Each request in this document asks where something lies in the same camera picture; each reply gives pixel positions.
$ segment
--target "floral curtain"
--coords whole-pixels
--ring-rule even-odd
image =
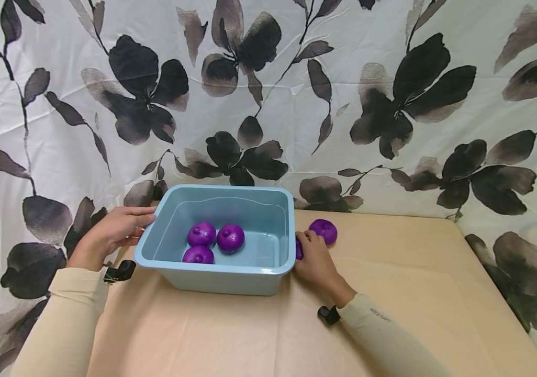
[[[79,239],[184,182],[449,218],[537,345],[537,0],[0,0],[0,375]]]

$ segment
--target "plastic bin rim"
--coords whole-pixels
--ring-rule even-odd
[[[158,207],[156,208],[156,213],[158,213],[169,195],[172,192],[181,189],[181,188],[218,188],[218,189],[228,189],[228,190],[252,190],[252,191],[278,191],[283,193],[287,197],[287,210],[289,217],[289,245],[288,245],[288,257],[287,261],[282,266],[279,267],[252,267],[252,266],[229,266],[229,265],[215,265],[215,264],[203,264],[203,263],[182,263],[182,262],[169,262],[169,261],[153,261],[143,257],[142,254],[142,245],[145,244],[147,236],[153,229],[153,223],[147,227],[145,233],[139,239],[139,243],[135,249],[135,261],[142,267],[148,269],[161,269],[161,270],[185,270],[185,271],[208,271],[208,272],[218,272],[218,273],[233,273],[233,274],[262,274],[262,275],[284,275],[291,271],[294,267],[294,262],[296,260],[296,234],[295,234],[295,225],[294,225],[294,198],[288,190],[285,190],[281,187],[258,187],[258,186],[227,186],[227,185],[190,185],[182,184],[175,185],[170,187],[168,191],[162,197],[162,200],[159,202]]]

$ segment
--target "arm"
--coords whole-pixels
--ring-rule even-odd
[[[296,261],[296,273],[327,291],[351,336],[382,365],[388,376],[451,376],[418,338],[348,285],[337,273],[322,237],[310,230],[296,235],[304,252],[304,258]]]
[[[95,328],[107,299],[105,258],[136,245],[155,208],[117,207],[78,243],[67,268],[49,287],[51,297],[11,370],[11,377],[84,377]]]

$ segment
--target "light blue plastic bin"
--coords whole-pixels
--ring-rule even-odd
[[[294,200],[277,187],[178,185],[170,188],[143,233],[135,261],[159,270],[180,290],[273,295],[296,258]],[[244,246],[224,254],[211,247],[214,264],[182,263],[190,228],[208,221],[217,231],[241,226]]]

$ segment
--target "beige sleeve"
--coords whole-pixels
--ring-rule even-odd
[[[85,377],[107,291],[101,271],[57,271],[51,297],[26,340],[11,377]]]
[[[338,309],[353,338],[384,368],[389,377],[450,377],[446,368],[416,338],[357,294]]]

